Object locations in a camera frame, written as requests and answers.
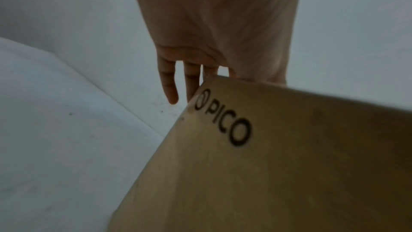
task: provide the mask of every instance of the logo icon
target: logo icon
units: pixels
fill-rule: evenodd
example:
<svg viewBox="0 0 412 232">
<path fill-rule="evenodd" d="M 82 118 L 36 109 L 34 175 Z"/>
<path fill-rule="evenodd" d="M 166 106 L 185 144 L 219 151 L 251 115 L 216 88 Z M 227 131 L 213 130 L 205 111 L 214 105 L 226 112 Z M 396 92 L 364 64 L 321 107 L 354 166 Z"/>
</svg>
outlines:
<svg viewBox="0 0 412 232">
<path fill-rule="evenodd" d="M 210 98 L 210 89 L 205 89 L 199 97 L 197 97 L 194 108 L 196 111 L 202 109 L 207 104 L 207 101 Z"/>
</svg>

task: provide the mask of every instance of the white surface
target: white surface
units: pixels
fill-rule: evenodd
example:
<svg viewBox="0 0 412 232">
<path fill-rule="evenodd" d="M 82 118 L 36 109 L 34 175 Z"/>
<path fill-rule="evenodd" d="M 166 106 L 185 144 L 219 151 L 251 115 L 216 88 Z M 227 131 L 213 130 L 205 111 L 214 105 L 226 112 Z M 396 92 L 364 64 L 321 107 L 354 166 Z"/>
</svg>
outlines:
<svg viewBox="0 0 412 232">
<path fill-rule="evenodd" d="M 135 0 L 0 0 L 0 21 L 3 37 L 55 53 L 162 135 L 185 106 L 167 104 Z M 412 108 L 411 28 L 412 0 L 301 0 L 288 82 Z"/>
<path fill-rule="evenodd" d="M 0 231 L 104 231 L 162 137 L 54 55 L 0 39 Z"/>
</svg>

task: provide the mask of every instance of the hand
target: hand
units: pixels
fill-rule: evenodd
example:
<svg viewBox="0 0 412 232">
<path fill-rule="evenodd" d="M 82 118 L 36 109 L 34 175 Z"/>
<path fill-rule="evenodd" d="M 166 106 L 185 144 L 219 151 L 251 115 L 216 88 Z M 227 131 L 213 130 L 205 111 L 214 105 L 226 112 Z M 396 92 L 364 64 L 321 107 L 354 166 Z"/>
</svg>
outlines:
<svg viewBox="0 0 412 232">
<path fill-rule="evenodd" d="M 158 55 L 164 93 L 177 103 L 174 74 L 183 61 L 188 101 L 203 75 L 286 83 L 298 0 L 138 0 Z"/>
</svg>

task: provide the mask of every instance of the white wall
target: white wall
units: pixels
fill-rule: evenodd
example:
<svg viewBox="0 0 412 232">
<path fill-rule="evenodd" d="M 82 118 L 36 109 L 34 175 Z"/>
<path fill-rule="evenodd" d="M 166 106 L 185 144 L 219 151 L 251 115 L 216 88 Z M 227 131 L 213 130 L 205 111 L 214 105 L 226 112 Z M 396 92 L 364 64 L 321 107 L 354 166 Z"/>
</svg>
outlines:
<svg viewBox="0 0 412 232">
<path fill-rule="evenodd" d="M 54 55 L 0 38 L 0 231 L 105 231 L 161 140 Z"/>
<path fill-rule="evenodd" d="M 301 0 L 290 86 L 412 108 L 411 1 Z M 167 104 L 135 0 L 0 0 L 0 21 L 1 36 L 55 53 L 162 135 L 185 106 Z"/>
</svg>

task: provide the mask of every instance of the brown cardboard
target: brown cardboard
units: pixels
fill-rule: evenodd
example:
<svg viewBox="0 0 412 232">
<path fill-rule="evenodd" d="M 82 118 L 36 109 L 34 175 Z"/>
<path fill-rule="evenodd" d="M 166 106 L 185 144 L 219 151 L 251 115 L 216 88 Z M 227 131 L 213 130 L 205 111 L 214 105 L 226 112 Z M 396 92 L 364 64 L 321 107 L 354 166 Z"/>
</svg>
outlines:
<svg viewBox="0 0 412 232">
<path fill-rule="evenodd" d="M 211 78 L 109 231 L 410 232 L 411 135 L 407 112 Z"/>
</svg>

